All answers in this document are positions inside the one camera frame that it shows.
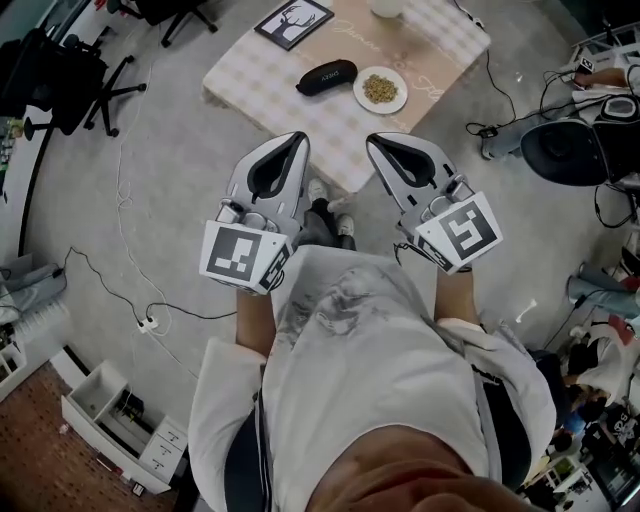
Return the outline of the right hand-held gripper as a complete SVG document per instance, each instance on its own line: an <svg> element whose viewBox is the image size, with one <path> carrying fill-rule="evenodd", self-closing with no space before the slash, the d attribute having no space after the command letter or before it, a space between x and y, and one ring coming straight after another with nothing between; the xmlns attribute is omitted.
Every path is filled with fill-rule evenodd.
<svg viewBox="0 0 640 512"><path fill-rule="evenodd" d="M465 176L455 175L455 165L438 145L410 134L379 132L367 136L365 147L402 213L399 230L411 248L444 273L469 267L503 241L485 194L471 189ZM409 200L412 183L443 183L448 178L416 205Z"/></svg>

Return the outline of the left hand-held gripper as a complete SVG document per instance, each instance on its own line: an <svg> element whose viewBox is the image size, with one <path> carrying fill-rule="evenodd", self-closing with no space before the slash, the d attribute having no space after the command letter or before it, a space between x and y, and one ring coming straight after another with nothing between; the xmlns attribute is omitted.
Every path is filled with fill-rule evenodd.
<svg viewBox="0 0 640 512"><path fill-rule="evenodd" d="M254 295L277 289L300 231L296 211L309 159L301 131L274 137L235 166L228 195L205 225L199 273Z"/></svg>

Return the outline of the black glasses case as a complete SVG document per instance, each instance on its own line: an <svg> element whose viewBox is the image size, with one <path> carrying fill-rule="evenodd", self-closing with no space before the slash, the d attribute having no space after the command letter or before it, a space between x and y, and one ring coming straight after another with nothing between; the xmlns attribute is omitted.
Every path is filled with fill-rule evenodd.
<svg viewBox="0 0 640 512"><path fill-rule="evenodd" d="M344 84L353 84L357 75L358 68L352 61L338 59L305 73L296 90L304 96L313 97Z"/></svg>

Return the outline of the person's right forearm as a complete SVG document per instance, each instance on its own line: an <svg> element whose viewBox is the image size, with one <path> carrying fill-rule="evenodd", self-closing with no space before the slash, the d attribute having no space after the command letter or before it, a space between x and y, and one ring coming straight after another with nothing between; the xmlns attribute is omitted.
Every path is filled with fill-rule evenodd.
<svg viewBox="0 0 640 512"><path fill-rule="evenodd" d="M480 324L471 270L451 275L438 271L434 319L459 319L475 325Z"/></svg>

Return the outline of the person's left forearm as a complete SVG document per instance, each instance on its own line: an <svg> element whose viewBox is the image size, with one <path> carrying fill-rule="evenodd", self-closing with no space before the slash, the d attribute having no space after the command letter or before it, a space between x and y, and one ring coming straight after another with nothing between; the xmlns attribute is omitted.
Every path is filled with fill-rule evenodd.
<svg viewBox="0 0 640 512"><path fill-rule="evenodd" d="M276 337L271 296L236 293L236 343L267 358Z"/></svg>

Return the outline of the white plate of seeds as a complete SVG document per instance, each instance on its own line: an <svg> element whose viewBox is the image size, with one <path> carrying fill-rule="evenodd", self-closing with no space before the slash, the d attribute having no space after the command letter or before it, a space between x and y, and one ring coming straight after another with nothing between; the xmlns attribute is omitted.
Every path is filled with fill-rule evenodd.
<svg viewBox="0 0 640 512"><path fill-rule="evenodd" d="M408 100L408 87L396 71L371 66L358 73L353 84L357 102L367 111L390 115L400 111Z"/></svg>

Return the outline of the beige checkered tablecloth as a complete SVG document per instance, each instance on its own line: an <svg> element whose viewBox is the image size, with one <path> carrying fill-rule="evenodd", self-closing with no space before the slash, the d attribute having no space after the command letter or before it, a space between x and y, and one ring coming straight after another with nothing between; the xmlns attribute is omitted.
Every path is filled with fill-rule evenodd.
<svg viewBox="0 0 640 512"><path fill-rule="evenodd" d="M365 139L374 132L411 132L489 48L479 20L454 0L408 0L395 18L375 15L368 0L315 0L334 17L290 51L257 34L242 36L203 79L204 90L273 135L301 131L317 172L348 193L374 174ZM296 90L300 78L338 59L358 73L390 68L408 87L404 107L390 115L367 111L353 84L313 97Z"/></svg>

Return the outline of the black round chair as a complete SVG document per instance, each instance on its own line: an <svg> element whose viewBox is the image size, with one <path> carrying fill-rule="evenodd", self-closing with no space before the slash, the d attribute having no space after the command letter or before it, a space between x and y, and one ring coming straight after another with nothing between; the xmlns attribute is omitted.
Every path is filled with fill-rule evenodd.
<svg viewBox="0 0 640 512"><path fill-rule="evenodd" d="M537 126L521 138L520 150L529 167L552 183L640 192L640 97L607 98L592 123L565 118Z"/></svg>

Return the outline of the black framed deer picture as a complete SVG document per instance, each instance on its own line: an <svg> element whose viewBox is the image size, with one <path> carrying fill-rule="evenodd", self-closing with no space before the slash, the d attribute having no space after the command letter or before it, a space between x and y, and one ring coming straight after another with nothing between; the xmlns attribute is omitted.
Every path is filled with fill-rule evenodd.
<svg viewBox="0 0 640 512"><path fill-rule="evenodd" d="M315 0L288 0L259 22L254 31L290 51L333 17L333 11Z"/></svg>

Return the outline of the black office chair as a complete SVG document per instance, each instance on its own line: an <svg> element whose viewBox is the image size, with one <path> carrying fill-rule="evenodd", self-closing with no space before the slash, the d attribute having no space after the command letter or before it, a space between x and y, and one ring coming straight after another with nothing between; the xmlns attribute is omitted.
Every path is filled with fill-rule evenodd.
<svg viewBox="0 0 640 512"><path fill-rule="evenodd" d="M47 123L23 121L23 134L32 140L37 131L57 129L71 135L78 127L94 128L102 116L105 132L115 138L109 103L118 96L147 90L145 83L118 88L125 67L135 61L126 56L111 76L97 44L88 45L75 34L61 44L34 28L21 40L0 45L0 116L12 116L31 106L51 114Z"/></svg>
<svg viewBox="0 0 640 512"><path fill-rule="evenodd" d="M207 0L106 0L106 9L110 14L121 13L138 20L146 21L150 26L171 20L169 28L161 38L160 44L168 48L171 37L183 19L194 15L202 21L211 33L216 33L218 27L211 22L199 9Z"/></svg>

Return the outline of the person's torso in white shirt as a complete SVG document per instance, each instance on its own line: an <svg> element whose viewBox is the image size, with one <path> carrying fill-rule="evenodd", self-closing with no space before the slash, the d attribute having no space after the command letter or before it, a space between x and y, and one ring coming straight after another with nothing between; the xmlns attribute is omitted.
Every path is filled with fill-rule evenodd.
<svg viewBox="0 0 640 512"><path fill-rule="evenodd" d="M393 260L305 246L267 358L208 343L188 430L214 512L534 512L557 412L523 348L434 319Z"/></svg>

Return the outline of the grey bag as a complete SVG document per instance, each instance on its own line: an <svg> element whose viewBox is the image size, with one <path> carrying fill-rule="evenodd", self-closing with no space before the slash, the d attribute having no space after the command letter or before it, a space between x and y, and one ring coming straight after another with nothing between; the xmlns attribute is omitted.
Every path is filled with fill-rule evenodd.
<svg viewBox="0 0 640 512"><path fill-rule="evenodd" d="M0 282L0 308L27 311L59 296L66 288L64 271L47 264L20 277Z"/></svg>

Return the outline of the white drawer cabinet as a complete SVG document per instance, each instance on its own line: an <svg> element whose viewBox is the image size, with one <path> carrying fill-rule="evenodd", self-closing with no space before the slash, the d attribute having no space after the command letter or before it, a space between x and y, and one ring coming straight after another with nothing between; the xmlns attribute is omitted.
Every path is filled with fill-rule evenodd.
<svg viewBox="0 0 640 512"><path fill-rule="evenodd" d="M106 361L61 398L71 429L127 479L152 494L170 490L187 447L173 418L148 415L128 381Z"/></svg>

